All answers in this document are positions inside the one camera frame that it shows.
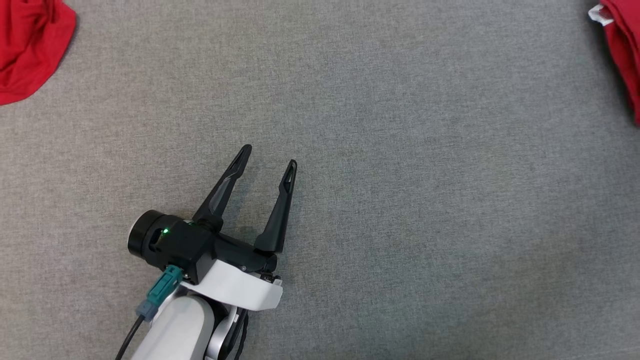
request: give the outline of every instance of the red cloth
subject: red cloth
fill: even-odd
[[[0,105],[49,79],[75,28],[76,13],[62,0],[0,0]]]
[[[609,49],[629,90],[636,124],[640,125],[640,0],[601,0],[600,4],[613,18],[604,27]]]

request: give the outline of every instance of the gray fabric surface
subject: gray fabric surface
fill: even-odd
[[[3,359],[113,358],[158,274],[129,226],[244,143],[232,235],[300,170],[243,359],[640,358],[640,131],[596,0],[67,3],[57,73],[0,108]]]

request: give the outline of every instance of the cable connector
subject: cable connector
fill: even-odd
[[[147,299],[136,308],[136,315],[142,316],[146,322],[151,321],[160,305],[178,287],[181,280],[182,270],[177,266],[167,266],[147,293]]]

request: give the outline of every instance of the white tag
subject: white tag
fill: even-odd
[[[589,10],[589,17],[593,21],[597,21],[602,24],[602,26],[609,25],[613,22],[613,18],[608,11],[601,11],[604,9],[604,6],[598,4],[593,7],[593,9]]]

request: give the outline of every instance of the teal connector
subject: teal connector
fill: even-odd
[[[160,306],[178,287],[181,280],[182,270],[177,266],[167,266],[162,276],[156,281],[154,287],[147,293],[147,300],[155,306]]]

